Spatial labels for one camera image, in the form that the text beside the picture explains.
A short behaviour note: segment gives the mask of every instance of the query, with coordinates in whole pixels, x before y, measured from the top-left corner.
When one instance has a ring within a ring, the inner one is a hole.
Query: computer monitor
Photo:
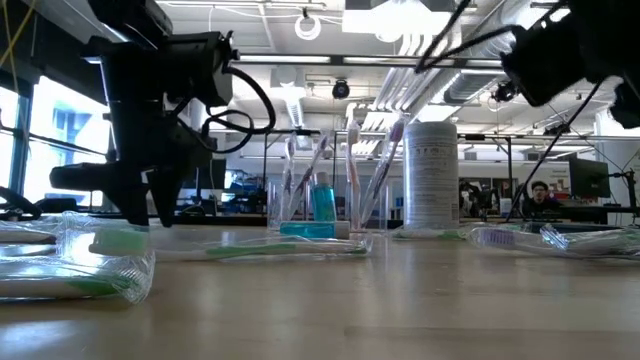
[[[213,190],[224,189],[224,174],[227,170],[227,160],[212,159],[209,166],[202,166],[194,170],[182,186],[184,189],[195,189],[200,184],[200,189]]]
[[[569,160],[571,195],[578,197],[611,197],[607,163],[584,159]]]

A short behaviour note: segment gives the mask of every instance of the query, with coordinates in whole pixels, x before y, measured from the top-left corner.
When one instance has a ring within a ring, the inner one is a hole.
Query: camera
[[[347,80],[337,80],[336,84],[333,86],[333,98],[337,100],[343,100],[349,97],[349,85],[347,85]]]

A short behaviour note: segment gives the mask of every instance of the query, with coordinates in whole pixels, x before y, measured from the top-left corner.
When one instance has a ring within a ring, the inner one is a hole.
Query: table surface
[[[632,262],[380,240],[368,258],[160,263],[133,307],[0,304],[0,359],[637,359],[639,295]]]

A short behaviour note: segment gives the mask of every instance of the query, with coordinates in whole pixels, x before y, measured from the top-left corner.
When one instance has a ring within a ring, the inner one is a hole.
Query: white container
[[[457,228],[458,136],[451,123],[424,122],[404,133],[405,229]]]
[[[507,217],[511,212],[511,199],[500,199],[500,216]]]

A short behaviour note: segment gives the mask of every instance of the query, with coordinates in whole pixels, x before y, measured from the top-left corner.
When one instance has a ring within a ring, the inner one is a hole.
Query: blue bottle
[[[313,219],[315,221],[334,222],[337,220],[333,188],[329,184],[329,174],[326,172],[318,172],[313,176],[311,203],[313,204]]]
[[[280,234],[302,236],[307,239],[349,239],[348,221],[283,221]]]

